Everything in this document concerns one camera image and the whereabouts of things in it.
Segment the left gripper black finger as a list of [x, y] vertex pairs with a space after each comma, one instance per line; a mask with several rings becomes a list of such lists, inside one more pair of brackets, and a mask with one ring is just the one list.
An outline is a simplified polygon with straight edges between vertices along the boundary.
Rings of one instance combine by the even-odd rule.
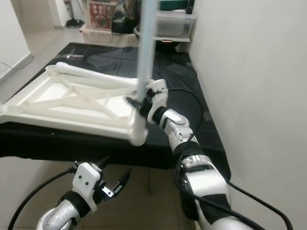
[[129, 182], [129, 179], [131, 177], [131, 171], [132, 169], [128, 169], [123, 173], [123, 175], [118, 179], [117, 184], [115, 186], [115, 195], [118, 196], [120, 192], [125, 188], [127, 185], [127, 182]]

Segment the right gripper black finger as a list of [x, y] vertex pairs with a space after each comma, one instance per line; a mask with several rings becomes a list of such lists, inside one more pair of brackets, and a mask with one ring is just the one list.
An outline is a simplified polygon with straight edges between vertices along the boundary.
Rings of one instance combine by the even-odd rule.
[[131, 105], [134, 109], [136, 109], [138, 113], [142, 112], [142, 109], [144, 107], [142, 102], [138, 102], [136, 101], [136, 99], [130, 98], [128, 96], [125, 97], [125, 100], [127, 101], [127, 103], [129, 103], [129, 105]]

